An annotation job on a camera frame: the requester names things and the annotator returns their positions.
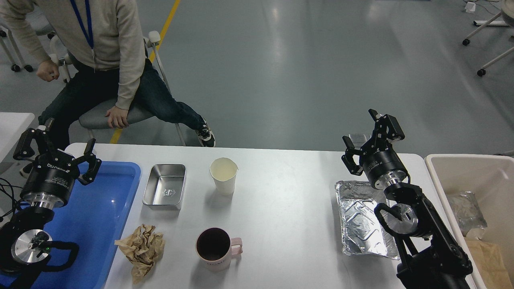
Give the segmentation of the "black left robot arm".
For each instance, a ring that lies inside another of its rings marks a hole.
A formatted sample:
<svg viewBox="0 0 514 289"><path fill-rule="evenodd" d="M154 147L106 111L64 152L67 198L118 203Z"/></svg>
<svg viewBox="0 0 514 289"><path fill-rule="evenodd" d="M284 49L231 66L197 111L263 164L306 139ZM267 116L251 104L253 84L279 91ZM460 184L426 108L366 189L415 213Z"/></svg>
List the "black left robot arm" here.
<svg viewBox="0 0 514 289"><path fill-rule="evenodd" d="M55 208L68 204L75 182L92 183L102 163L93 152L94 138L75 157L55 148L49 132L48 124L28 128L13 153L15 160L30 161L33 168L14 201L14 215L1 227L1 271L16 275L10 289L29 289L41 273L73 265L79 245L53 240L44 225L54 218Z"/></svg>

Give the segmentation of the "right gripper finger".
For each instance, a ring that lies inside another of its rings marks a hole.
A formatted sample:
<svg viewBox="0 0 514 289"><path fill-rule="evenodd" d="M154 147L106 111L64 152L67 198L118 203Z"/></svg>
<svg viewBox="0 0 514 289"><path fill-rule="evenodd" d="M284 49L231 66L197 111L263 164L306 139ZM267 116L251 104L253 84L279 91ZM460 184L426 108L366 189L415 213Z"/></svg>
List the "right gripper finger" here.
<svg viewBox="0 0 514 289"><path fill-rule="evenodd" d="M355 148L348 136L343 136L342 140L346 146L342 161L352 175L360 176L363 174L363 162L367 157L365 144L360 148Z"/></svg>
<svg viewBox="0 0 514 289"><path fill-rule="evenodd" d="M376 110L368 110L375 125L371 133L370 146L376 152L392 148L392 143L405 139L405 134L396 117L389 114L380 114Z"/></svg>

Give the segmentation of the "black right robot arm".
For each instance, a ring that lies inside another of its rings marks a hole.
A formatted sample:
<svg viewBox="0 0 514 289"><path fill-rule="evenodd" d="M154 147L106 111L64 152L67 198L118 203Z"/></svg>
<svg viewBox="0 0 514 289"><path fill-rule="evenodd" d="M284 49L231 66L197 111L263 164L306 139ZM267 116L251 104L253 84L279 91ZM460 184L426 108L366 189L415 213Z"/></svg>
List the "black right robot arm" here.
<svg viewBox="0 0 514 289"><path fill-rule="evenodd" d="M400 124L389 114L368 112L374 121L371 138L356 148L344 136L341 159L352 175L365 174L374 189L395 202L392 207L378 203L374 214L400 254L397 278L406 289L468 289L465 278L473 271L468 254L422 188L411 184L408 170L393 150L392 143L405 138Z"/></svg>

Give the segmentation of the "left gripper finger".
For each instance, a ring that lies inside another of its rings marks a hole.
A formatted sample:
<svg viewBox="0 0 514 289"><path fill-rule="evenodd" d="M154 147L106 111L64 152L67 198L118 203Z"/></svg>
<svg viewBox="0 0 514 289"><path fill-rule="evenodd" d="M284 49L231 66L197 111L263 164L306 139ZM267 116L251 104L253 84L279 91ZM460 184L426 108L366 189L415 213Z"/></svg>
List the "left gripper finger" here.
<svg viewBox="0 0 514 289"><path fill-rule="evenodd" d="M93 152L96 141L95 138L89 139L88 143L86 143L84 154L78 158L71 157L70 161L66 163L71 176L82 185L88 185L95 180L102 164L101 159L98 159ZM81 173L78 169L78 165L81 163L88 163L88 169L84 173Z"/></svg>
<svg viewBox="0 0 514 289"><path fill-rule="evenodd" d="M13 152L13 159L17 161L40 162L43 160L55 161L55 147L50 140L49 132L51 126L39 126L28 128L20 136ZM35 155L32 142L36 141L39 155Z"/></svg>

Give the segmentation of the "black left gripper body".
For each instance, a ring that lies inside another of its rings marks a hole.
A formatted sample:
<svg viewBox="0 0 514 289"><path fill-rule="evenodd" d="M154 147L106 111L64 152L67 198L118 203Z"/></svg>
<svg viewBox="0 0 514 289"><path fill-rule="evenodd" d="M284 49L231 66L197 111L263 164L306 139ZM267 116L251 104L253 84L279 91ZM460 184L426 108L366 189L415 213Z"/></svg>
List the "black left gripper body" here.
<svg viewBox="0 0 514 289"><path fill-rule="evenodd" d="M28 203L50 202L55 208L66 206L80 173L73 159L62 151L57 156L39 155L22 188L21 199Z"/></svg>

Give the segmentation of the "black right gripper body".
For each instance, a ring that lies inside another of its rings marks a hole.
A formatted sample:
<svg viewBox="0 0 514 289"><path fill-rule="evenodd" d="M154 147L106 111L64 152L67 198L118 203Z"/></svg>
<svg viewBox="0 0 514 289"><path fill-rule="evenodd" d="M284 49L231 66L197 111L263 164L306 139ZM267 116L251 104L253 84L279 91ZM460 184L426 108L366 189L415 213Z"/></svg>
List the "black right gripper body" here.
<svg viewBox="0 0 514 289"><path fill-rule="evenodd" d="M360 148L361 171L374 189L384 190L393 183L401 183L409 173L392 148L381 151L371 146Z"/></svg>

